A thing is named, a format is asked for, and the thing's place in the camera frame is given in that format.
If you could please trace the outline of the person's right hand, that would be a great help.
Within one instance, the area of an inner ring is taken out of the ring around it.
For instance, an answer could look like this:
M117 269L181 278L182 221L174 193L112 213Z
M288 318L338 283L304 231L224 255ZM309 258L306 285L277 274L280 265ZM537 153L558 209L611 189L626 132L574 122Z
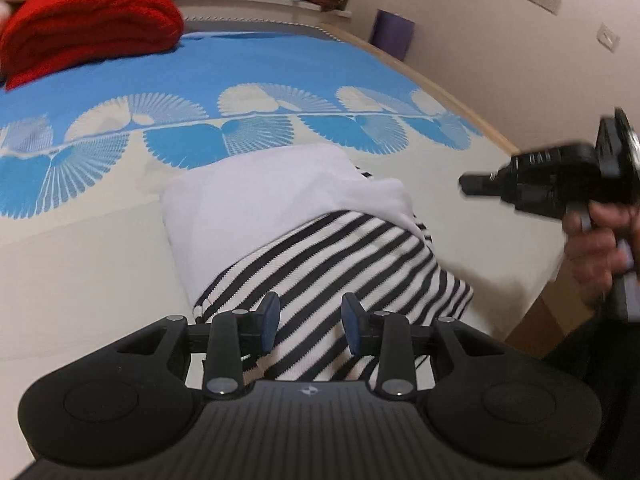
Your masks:
M589 205L593 227L585 230L575 211L562 220L565 260L579 290L591 307L605 297L618 274L639 262L639 206Z

